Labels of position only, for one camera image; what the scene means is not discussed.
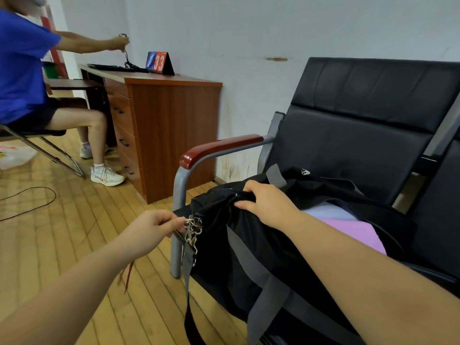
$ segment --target chair backrest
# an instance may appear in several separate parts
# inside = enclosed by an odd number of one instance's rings
[[[418,228],[412,242],[415,254],[460,278],[460,137],[408,215]]]
[[[265,169],[352,180],[392,204],[460,91],[460,63],[310,58]]]

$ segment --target human hand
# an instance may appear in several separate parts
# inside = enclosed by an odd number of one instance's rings
[[[288,223],[301,214],[284,192],[273,185],[248,180],[243,191],[252,192],[256,202],[238,201],[235,207],[257,215],[262,223],[274,229],[285,232]]]
[[[146,211],[112,243],[117,246],[118,252],[126,254],[125,262],[129,263],[149,254],[164,237],[171,237],[173,231],[184,232],[184,223],[185,218],[178,218],[169,211]]]
[[[125,47],[129,45],[129,37],[127,36],[117,36],[113,39],[109,40],[109,51],[117,51],[120,50],[122,52],[125,51]]]

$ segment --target black cable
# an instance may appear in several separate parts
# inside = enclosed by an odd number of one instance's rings
[[[8,199],[10,199],[11,197],[17,196],[17,195],[23,193],[24,191],[28,191],[28,190],[31,190],[31,189],[48,189],[48,190],[51,190],[51,191],[53,191],[54,198],[53,198],[51,201],[49,201],[48,203],[45,203],[45,204],[42,205],[42,206],[39,206],[39,207],[36,207],[36,208],[32,208],[32,209],[30,209],[30,210],[28,210],[28,211],[25,211],[25,212],[22,212],[22,213],[13,215],[13,216],[8,217],[8,218],[0,219],[0,222],[3,222],[3,221],[5,221],[5,220],[11,219],[11,218],[18,217],[18,216],[20,216],[21,214],[29,213],[29,212],[34,211],[34,210],[36,210],[36,209],[42,208],[42,207],[44,207],[44,206],[48,206],[49,204],[53,203],[53,201],[57,198],[57,194],[56,194],[56,192],[55,192],[53,189],[51,189],[51,188],[49,188],[49,187],[47,187],[47,186],[34,186],[34,187],[31,187],[31,188],[27,188],[27,189],[24,189],[24,190],[22,190],[22,191],[19,191],[17,194],[14,194],[14,195],[5,197],[5,198],[3,198],[3,199],[0,199],[0,201],[8,200]]]
[[[118,36],[120,36],[120,37],[123,37],[123,36],[124,36],[124,37],[128,37],[127,34],[120,34],[120,35],[118,35]],[[137,65],[135,65],[135,64],[133,64],[133,63],[131,63],[131,62],[129,61],[128,52],[126,51],[126,49],[125,49],[125,56],[126,56],[126,62],[125,62],[125,68],[126,68],[126,69],[140,69]]]

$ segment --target pink cloth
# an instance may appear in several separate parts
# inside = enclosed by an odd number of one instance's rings
[[[318,219],[386,255],[386,250],[371,224],[354,220]]]

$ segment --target black bag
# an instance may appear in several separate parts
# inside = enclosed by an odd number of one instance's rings
[[[366,198],[351,182],[340,181],[338,186],[336,180],[307,173],[296,168],[280,173],[275,165],[250,179],[276,183],[302,210],[326,201],[346,209],[374,226],[388,256],[404,259],[415,223]],[[263,334],[279,336],[288,344],[364,344],[290,239],[233,206],[236,201],[255,200],[242,191],[245,183],[217,186],[175,211],[191,216],[196,224],[189,232],[191,244],[184,246],[187,295],[192,276],[229,313],[247,322],[249,344]],[[191,345],[205,344],[190,305],[185,330]]]

